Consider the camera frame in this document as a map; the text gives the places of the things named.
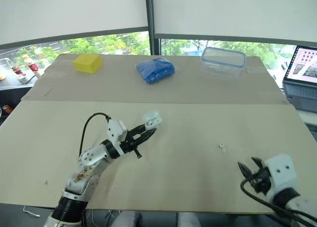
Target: white roller blind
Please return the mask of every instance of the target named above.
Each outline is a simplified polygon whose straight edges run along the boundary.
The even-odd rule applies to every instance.
[[[145,0],[0,0],[0,45],[147,25]]]
[[[154,0],[155,34],[317,42],[316,0]]]

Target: cardboard sheet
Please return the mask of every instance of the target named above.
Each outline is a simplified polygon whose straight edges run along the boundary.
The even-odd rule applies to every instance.
[[[72,61],[77,56],[58,56],[23,99],[185,104],[287,103],[258,57],[248,57],[246,69],[240,76],[228,79],[202,73],[200,57],[163,56],[174,63],[176,73],[149,85],[143,81],[135,65],[159,56],[102,55],[103,65],[95,74],[76,71]]]
[[[56,206],[76,167],[82,128],[91,114],[107,113],[131,129],[155,109],[163,123],[140,146],[143,157],[129,153],[110,165],[88,208],[272,212],[242,193],[237,162],[255,171],[252,156],[280,153],[293,158],[298,191],[317,203],[317,180],[311,178],[316,142],[291,105],[41,101],[22,101],[0,127],[0,202]],[[107,139],[106,127],[104,118],[95,117],[84,149]]]

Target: red object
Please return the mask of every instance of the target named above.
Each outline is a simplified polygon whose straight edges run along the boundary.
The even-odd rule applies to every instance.
[[[29,65],[29,68],[35,72],[39,70],[39,67],[36,63]]]
[[[13,72],[15,72],[17,75],[22,74],[23,72],[21,71],[20,67],[14,66],[12,67]]]
[[[12,107],[9,106],[9,105],[4,105],[4,106],[2,107],[2,110],[4,110],[5,112],[7,112],[8,114],[12,113],[12,111],[13,111]]]

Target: blue bag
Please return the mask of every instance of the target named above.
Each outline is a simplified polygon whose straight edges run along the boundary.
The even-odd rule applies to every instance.
[[[174,65],[163,57],[138,63],[136,68],[143,79],[150,84],[175,72]]]

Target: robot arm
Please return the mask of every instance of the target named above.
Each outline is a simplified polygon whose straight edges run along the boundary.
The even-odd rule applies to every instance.
[[[79,227],[85,221],[86,206],[94,194],[101,174],[118,157],[134,151],[156,131],[162,119],[158,111],[146,114],[144,124],[128,130],[121,120],[109,119],[107,134],[109,140],[84,151],[78,159],[78,166],[68,178],[63,196],[44,227]]]
[[[238,163],[246,178],[241,183],[242,191],[275,211],[285,212],[301,226],[317,226],[317,205],[296,191],[297,175],[291,157],[281,154],[264,162],[259,158],[252,158],[252,160],[260,168],[255,174],[252,174],[244,164]],[[256,193],[262,192],[269,203],[244,189],[246,182],[251,184]]]

